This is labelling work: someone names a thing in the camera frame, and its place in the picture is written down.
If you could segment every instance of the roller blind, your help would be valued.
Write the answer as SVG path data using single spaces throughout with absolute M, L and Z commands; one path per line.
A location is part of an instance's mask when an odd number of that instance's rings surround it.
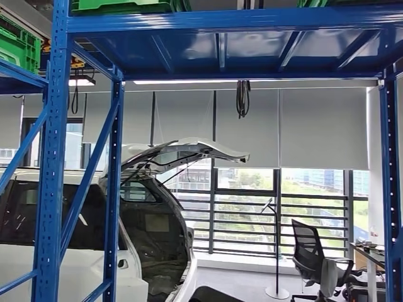
M 110 108 L 110 93 L 89 93 L 84 142 L 95 143 Z M 122 143 L 149 143 L 152 92 L 125 94 Z
M 217 160 L 220 167 L 278 167 L 278 90 L 252 90 L 250 110 L 238 118 L 235 91 L 217 91 L 216 141 L 251 153 L 246 165 Z
M 156 92 L 154 143 L 185 137 L 212 140 L 212 91 Z
M 22 98 L 0 97 L 0 148 L 17 149 L 20 146 Z
M 70 93 L 70 107 L 68 111 L 69 118 L 82 118 L 84 116 L 84 103 L 85 94 L 78 94 L 78 111 L 75 115 L 71 110 L 73 94 Z M 37 118 L 43 109 L 43 102 L 42 95 L 31 94 L 25 96 L 25 103 L 23 105 L 23 116 L 24 118 Z
M 281 92 L 281 166 L 368 169 L 365 88 Z

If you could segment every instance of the white suv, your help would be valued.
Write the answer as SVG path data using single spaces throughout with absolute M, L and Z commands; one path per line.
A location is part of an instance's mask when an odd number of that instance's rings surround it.
M 187 302 L 193 294 L 193 231 L 186 227 L 180 204 L 155 176 L 205 158 L 245 162 L 249 155 L 198 138 L 122 148 L 116 301 Z M 82 301 L 102 282 L 107 172 L 92 179 L 63 260 L 60 302 Z M 83 175 L 65 171 L 62 220 Z M 32 267 L 39 170 L 17 169 L 11 179 L 0 196 L 0 284 Z M 31 286 L 23 283 L 0 301 L 30 301 Z

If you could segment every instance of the shelf upright post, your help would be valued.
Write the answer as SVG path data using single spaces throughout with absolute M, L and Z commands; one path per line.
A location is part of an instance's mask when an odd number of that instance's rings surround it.
M 109 160 L 108 171 L 107 204 L 105 221 L 105 254 L 103 283 L 109 286 L 103 292 L 103 302 L 115 302 L 116 299 L 116 269 L 118 267 L 118 226 L 120 202 L 120 171 L 122 134 L 123 129 L 123 98 L 125 83 L 122 73 L 114 66 L 114 73 L 119 81 L 112 81 L 111 104 L 118 103 L 118 112 L 109 133 Z
M 388 78 L 394 74 L 395 65 L 384 71 L 380 80 L 380 129 L 382 141 L 382 178 L 383 185 L 383 223 L 385 264 L 388 302 L 402 301 L 401 254 L 393 257 L 396 238 L 401 229 L 400 181 L 398 165 L 398 135 L 397 84 Z
M 63 186 L 67 94 L 72 44 L 66 32 L 69 0 L 55 0 L 52 49 L 48 71 L 48 118 L 39 176 L 34 269 L 38 270 L 32 301 L 57 302 L 60 257 L 61 201 Z

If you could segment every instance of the floor lamp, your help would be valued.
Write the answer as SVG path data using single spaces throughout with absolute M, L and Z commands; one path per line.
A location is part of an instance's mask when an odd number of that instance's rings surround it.
M 263 208 L 260 211 L 260 214 L 263 214 L 264 210 L 266 208 L 269 208 L 272 210 L 274 213 L 274 221 L 275 222 L 275 287 L 269 286 L 266 288 L 266 293 L 268 296 L 270 296 L 274 299 L 278 299 L 278 300 L 283 300 L 287 299 L 289 297 L 289 292 L 286 291 L 284 288 L 278 288 L 278 231 L 279 231 L 279 224 L 277 221 L 277 212 L 270 204 L 272 203 L 272 198 L 269 199 L 267 203 L 266 203 Z

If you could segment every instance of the car roof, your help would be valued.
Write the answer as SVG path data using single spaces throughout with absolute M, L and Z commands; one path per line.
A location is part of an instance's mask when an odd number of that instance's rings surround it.
M 3 175 L 6 168 L 0 168 L 0 177 Z M 64 183 L 79 185 L 84 176 L 85 170 L 65 170 Z M 100 172 L 95 172 L 91 180 L 91 184 L 98 184 Z M 18 168 L 16 169 L 11 179 L 17 178 L 18 181 L 39 181 L 39 168 Z

